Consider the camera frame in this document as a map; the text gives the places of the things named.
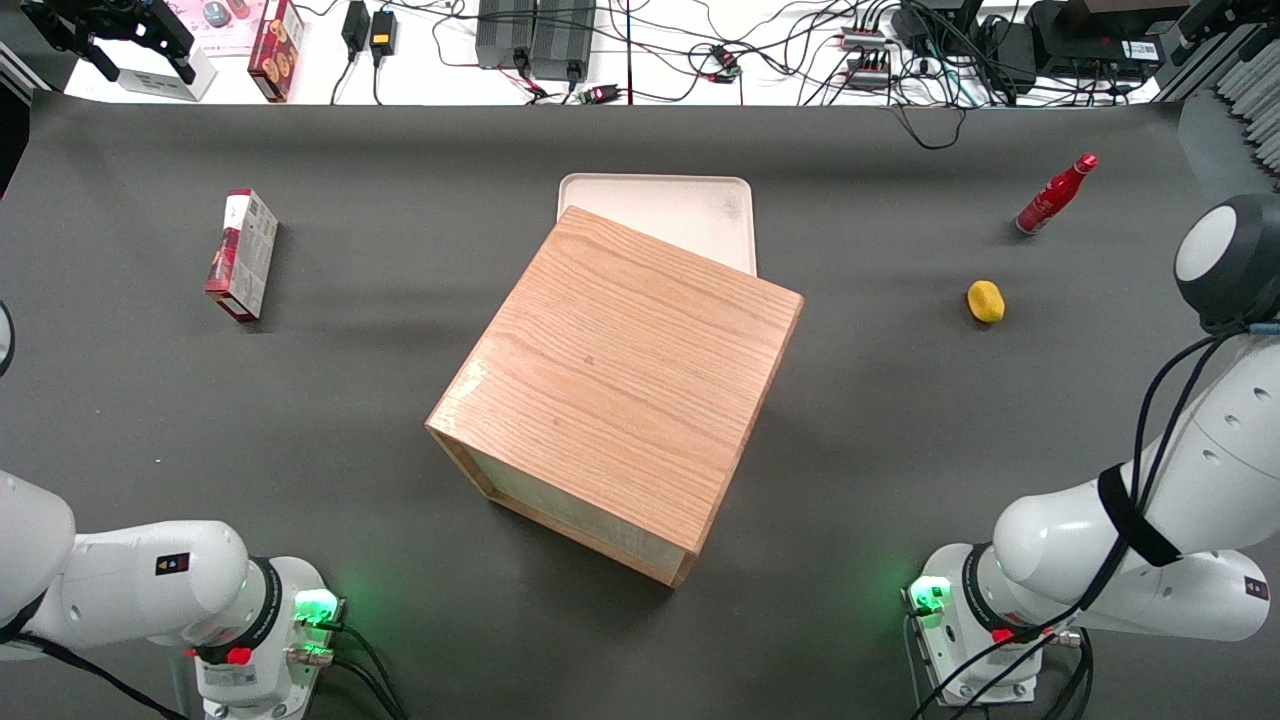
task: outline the cardboard box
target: cardboard box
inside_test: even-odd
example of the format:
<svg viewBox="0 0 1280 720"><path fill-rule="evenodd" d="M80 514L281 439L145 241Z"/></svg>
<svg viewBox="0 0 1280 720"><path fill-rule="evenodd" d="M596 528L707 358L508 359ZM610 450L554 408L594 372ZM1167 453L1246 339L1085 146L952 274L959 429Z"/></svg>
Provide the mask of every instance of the cardboard box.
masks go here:
<svg viewBox="0 0 1280 720"><path fill-rule="evenodd" d="M256 192L246 188L227 193L223 241L209 268L205 293L242 323L262 315L278 228L275 214Z"/></svg>
<svg viewBox="0 0 1280 720"><path fill-rule="evenodd" d="M305 26L289 0L269 0L262 8L257 40L248 56L248 74L268 102L284 102L298 69Z"/></svg>
<svg viewBox="0 0 1280 720"><path fill-rule="evenodd" d="M205 91L218 77L218 69L200 47L191 50L187 64L196 70L196 79L191 85L182 82L182 78L174 74L168 60L148 50L146 58L140 56L132 60L129 67L118 64L120 77L115 82L132 92L195 102L205 96Z"/></svg>
<svg viewBox="0 0 1280 720"><path fill-rule="evenodd" d="M803 305L570 208L426 427L494 502L677 587Z"/></svg>

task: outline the wooden box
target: wooden box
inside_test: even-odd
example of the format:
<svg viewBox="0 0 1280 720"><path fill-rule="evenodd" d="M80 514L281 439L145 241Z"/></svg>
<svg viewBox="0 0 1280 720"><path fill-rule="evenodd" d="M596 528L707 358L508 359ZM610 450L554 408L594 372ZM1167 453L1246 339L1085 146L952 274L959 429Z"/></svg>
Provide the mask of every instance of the wooden box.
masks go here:
<svg viewBox="0 0 1280 720"><path fill-rule="evenodd" d="M803 305L570 208L426 427L490 500L677 587Z"/></svg>

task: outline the green led light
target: green led light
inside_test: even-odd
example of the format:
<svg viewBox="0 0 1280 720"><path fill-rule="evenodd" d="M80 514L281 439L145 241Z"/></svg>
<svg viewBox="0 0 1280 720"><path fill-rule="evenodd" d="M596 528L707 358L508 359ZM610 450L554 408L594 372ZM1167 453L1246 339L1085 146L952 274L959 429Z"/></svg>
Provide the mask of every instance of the green led light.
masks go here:
<svg viewBox="0 0 1280 720"><path fill-rule="evenodd" d="M911 583L909 592L915 609L922 615L932 615L942 610L942 602L951 594L951 580L924 575Z"/></svg>
<svg viewBox="0 0 1280 720"><path fill-rule="evenodd" d="M338 616L338 596L320 588L293 596L293 619L302 623L329 623Z"/></svg>

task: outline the red and white box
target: red and white box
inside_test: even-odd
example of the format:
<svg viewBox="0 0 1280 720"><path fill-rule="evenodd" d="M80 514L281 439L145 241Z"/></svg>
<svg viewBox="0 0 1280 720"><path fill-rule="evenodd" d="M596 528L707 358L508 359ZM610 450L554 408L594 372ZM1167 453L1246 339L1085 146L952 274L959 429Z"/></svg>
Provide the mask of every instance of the red and white box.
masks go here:
<svg viewBox="0 0 1280 720"><path fill-rule="evenodd" d="M256 192L244 188L227 193L223 242L209 268L205 293L242 323L261 316L278 228L275 214Z"/></svg>
<svg viewBox="0 0 1280 720"><path fill-rule="evenodd" d="M302 49L302 18L289 0L268 0L257 40L248 56L248 74L268 102L284 102L298 70Z"/></svg>

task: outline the white box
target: white box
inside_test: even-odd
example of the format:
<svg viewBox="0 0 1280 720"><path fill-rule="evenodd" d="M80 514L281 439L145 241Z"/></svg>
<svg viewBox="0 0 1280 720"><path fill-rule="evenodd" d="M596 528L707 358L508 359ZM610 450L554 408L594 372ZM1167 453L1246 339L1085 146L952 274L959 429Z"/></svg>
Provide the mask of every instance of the white box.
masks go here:
<svg viewBox="0 0 1280 720"><path fill-rule="evenodd" d="M209 268L205 293L242 323L262 315L278 228L275 214L252 190L233 190L227 195L223 241Z"/></svg>
<svg viewBox="0 0 1280 720"><path fill-rule="evenodd" d="M741 178L573 173L561 181L556 217L571 205L755 274L751 186Z"/></svg>
<svg viewBox="0 0 1280 720"><path fill-rule="evenodd" d="M182 82L182 78L174 74L169 60L150 50L146 59L142 56L131 58L129 65L132 67L120 67L120 77L115 82L132 92L195 102L205 96L205 91L214 82L218 70L200 47L193 47L187 60L191 69L196 70L196 79L191 85Z"/></svg>

